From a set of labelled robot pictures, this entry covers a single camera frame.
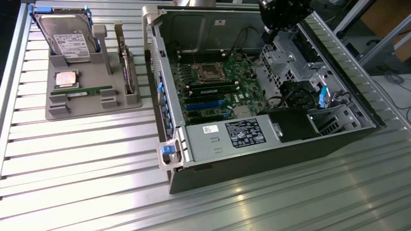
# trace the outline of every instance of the metal workbench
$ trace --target metal workbench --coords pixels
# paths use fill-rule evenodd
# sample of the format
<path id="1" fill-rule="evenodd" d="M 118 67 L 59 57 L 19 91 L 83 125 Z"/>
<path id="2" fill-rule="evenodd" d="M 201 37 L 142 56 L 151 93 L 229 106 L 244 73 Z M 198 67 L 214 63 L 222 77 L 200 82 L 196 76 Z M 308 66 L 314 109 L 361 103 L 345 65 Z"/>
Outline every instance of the metal workbench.
<path id="1" fill-rule="evenodd" d="M 37 1 L 86 4 L 94 23 L 106 25 L 110 49 L 111 22 L 122 21 L 142 95 L 137 110 L 51 122 L 43 119 L 47 46 L 21 5 L 0 89 L 0 230 L 409 229 L 411 135 L 362 77 L 352 80 L 388 124 L 382 131 L 326 158 L 168 194 L 139 20 L 141 6 L 158 3 Z"/>

